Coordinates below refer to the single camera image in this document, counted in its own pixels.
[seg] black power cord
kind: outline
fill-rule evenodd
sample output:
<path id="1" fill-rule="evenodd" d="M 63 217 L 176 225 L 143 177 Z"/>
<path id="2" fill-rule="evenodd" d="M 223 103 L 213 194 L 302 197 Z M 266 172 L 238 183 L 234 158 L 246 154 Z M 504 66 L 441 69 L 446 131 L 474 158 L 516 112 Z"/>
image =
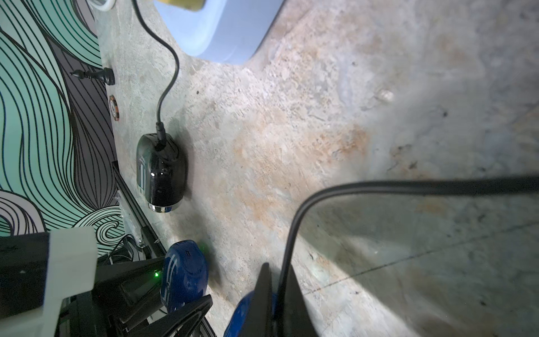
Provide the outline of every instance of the black power cord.
<path id="1" fill-rule="evenodd" d="M 163 93 L 161 94 L 161 97 L 159 97 L 159 101 L 157 102 L 157 113 L 156 113 L 157 122 L 155 123 L 155 129 L 157 130 L 157 139 L 159 139 L 160 141 L 165 141 L 166 132 L 165 132 L 165 126 L 161 122 L 161 105 L 163 104 L 163 100 L 165 96 L 169 93 L 170 89 L 172 89 L 174 82 L 176 82 L 176 79 L 178 78 L 179 59 L 174 49 L 172 49 L 172 47 L 168 43 L 166 43 L 162 38 L 157 36 L 154 32 L 151 31 L 150 28 L 148 28 L 148 26 L 144 22 L 144 19 L 142 19 L 139 5 L 137 4 L 136 0 L 132 0 L 131 2 L 133 3 L 133 9 L 135 10 L 136 18 L 139 20 L 139 23 L 142 26 L 142 28 L 144 28 L 146 33 L 150 34 L 151 37 L 153 37 L 157 42 L 162 44 L 166 49 L 168 49 L 172 53 L 172 56 L 174 56 L 174 65 L 176 67 L 174 70 L 174 75 L 172 75 L 172 79 L 170 80 L 169 85 L 163 91 Z"/>
<path id="2" fill-rule="evenodd" d="M 286 280 L 292 263 L 294 243 L 300 228 L 301 221 L 307 211 L 316 203 L 336 196 L 350 194 L 408 194 L 408 195 L 439 195 L 439 196 L 481 196 L 496 194 L 522 194 L 539 192 L 539 176 L 493 178 L 481 180 L 455 180 L 455 181 L 372 181 L 357 182 L 330 187 L 311 195 L 298 208 L 286 242 L 285 255 L 282 260 L 279 288 L 277 290 L 277 303 L 275 306 L 275 319 L 282 335 L 282 317 L 284 313 Z"/>

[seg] yellow object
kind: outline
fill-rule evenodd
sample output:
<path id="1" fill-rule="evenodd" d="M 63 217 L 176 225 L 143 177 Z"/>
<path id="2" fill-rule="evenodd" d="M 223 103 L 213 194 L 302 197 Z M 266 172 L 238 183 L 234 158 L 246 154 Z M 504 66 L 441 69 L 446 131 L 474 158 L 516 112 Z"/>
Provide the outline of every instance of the yellow object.
<path id="1" fill-rule="evenodd" d="M 159 2 L 188 9 L 190 11 L 199 11 L 204 7 L 204 0 L 157 0 Z"/>

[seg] light blue container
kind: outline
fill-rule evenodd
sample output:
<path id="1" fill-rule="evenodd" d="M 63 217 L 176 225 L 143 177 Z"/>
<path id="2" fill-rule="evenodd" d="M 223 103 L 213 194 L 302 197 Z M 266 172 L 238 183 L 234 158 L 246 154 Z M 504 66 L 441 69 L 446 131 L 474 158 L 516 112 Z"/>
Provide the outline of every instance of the light blue container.
<path id="1" fill-rule="evenodd" d="M 208 61 L 243 64 L 257 51 L 283 0 L 206 0 L 192 12 L 154 1 L 180 48 Z"/>

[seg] black plug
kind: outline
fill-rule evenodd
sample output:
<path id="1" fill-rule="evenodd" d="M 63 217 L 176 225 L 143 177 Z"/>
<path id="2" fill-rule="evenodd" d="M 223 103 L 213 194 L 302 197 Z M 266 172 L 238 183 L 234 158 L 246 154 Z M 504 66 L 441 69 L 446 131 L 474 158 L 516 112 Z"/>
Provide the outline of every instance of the black plug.
<path id="1" fill-rule="evenodd" d="M 155 123 L 155 130 L 157 131 L 157 139 L 159 139 L 159 143 L 166 142 L 167 133 L 165 131 L 165 125 L 163 125 L 163 122 Z"/>

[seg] wall mural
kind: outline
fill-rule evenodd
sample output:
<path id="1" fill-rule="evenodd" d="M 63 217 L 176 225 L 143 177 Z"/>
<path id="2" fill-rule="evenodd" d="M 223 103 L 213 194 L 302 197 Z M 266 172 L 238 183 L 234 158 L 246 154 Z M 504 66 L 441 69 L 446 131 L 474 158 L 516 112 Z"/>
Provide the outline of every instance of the wall mural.
<path id="1" fill-rule="evenodd" d="M 93 226 L 99 254 L 124 234 L 105 85 L 85 0 L 0 0 L 0 236 Z"/>

